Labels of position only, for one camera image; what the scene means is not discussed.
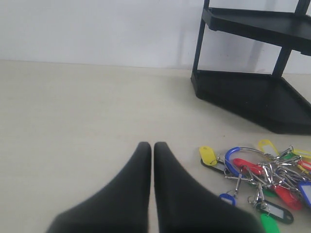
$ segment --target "yellow key tag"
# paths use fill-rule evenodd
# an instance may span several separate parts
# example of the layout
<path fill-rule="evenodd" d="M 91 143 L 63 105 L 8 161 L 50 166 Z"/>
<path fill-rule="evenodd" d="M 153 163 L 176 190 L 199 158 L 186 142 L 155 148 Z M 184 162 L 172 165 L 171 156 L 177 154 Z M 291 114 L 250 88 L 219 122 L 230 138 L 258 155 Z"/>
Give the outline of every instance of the yellow key tag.
<path fill-rule="evenodd" d="M 294 154 L 301 155 L 301 157 L 306 159 L 311 159 L 311 152 L 309 151 L 294 149 Z"/>
<path fill-rule="evenodd" d="M 264 153 L 270 154 L 273 157 L 278 157 L 279 153 L 276 147 L 268 139 L 263 139 L 258 142 L 258 148 Z"/>
<path fill-rule="evenodd" d="M 217 158 L 211 147 L 200 147 L 199 152 L 205 165 L 215 166 L 217 164 Z"/>

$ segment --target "black plastic shelf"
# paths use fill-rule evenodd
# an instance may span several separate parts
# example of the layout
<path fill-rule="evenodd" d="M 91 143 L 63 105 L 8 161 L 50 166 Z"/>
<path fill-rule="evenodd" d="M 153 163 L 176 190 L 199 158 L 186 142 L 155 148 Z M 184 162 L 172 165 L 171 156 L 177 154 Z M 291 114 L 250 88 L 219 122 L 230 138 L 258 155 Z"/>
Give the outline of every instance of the black plastic shelf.
<path fill-rule="evenodd" d="M 290 48 L 311 56 L 311 17 L 287 12 L 208 8 L 202 19 L 211 30 Z"/>
<path fill-rule="evenodd" d="M 198 70 L 191 81 L 198 98 L 272 132 L 311 134 L 311 105 L 283 78 Z"/>

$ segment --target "blue key tag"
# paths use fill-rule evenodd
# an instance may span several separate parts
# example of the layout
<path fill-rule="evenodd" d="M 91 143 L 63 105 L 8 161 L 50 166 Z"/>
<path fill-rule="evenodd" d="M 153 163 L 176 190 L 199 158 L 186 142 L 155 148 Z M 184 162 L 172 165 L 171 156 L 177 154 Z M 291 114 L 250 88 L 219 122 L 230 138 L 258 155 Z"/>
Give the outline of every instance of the blue key tag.
<path fill-rule="evenodd" d="M 230 194 L 222 193 L 221 195 L 219 195 L 219 198 L 227 202 L 228 204 L 235 206 L 235 199 Z"/>
<path fill-rule="evenodd" d="M 300 190 L 306 204 L 311 207 L 311 182 L 299 182 L 298 189 Z"/>

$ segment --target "floor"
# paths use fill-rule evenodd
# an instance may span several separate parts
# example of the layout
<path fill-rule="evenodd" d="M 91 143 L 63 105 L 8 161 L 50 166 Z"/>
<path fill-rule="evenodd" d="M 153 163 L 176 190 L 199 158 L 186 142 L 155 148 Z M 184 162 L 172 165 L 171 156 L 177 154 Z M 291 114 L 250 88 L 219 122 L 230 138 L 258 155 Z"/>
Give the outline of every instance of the floor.
<path fill-rule="evenodd" d="M 310 76 L 284 77 L 311 101 Z M 280 150 L 311 150 L 310 136 L 276 135 L 197 99 L 189 70 L 0 61 L 1 232 L 44 232 L 58 213 L 109 182 L 139 141 L 168 142 L 218 195 L 235 182 L 201 166 L 199 146 L 224 153 L 261 139 Z M 253 194 L 242 184 L 238 206 L 256 214 L 246 201 Z M 281 232 L 308 231 L 311 212 L 293 214 Z M 153 190 L 150 232 L 158 232 Z"/>

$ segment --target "green key tag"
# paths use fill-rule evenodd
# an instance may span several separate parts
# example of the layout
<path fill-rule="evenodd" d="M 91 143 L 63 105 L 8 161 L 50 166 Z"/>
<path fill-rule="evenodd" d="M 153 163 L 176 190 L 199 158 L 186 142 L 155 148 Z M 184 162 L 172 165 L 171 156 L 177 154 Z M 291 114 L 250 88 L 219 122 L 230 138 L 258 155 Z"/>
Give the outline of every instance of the green key tag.
<path fill-rule="evenodd" d="M 264 229 L 266 230 L 266 233 L 280 233 L 276 221 L 267 214 L 261 214 L 260 220 Z"/>

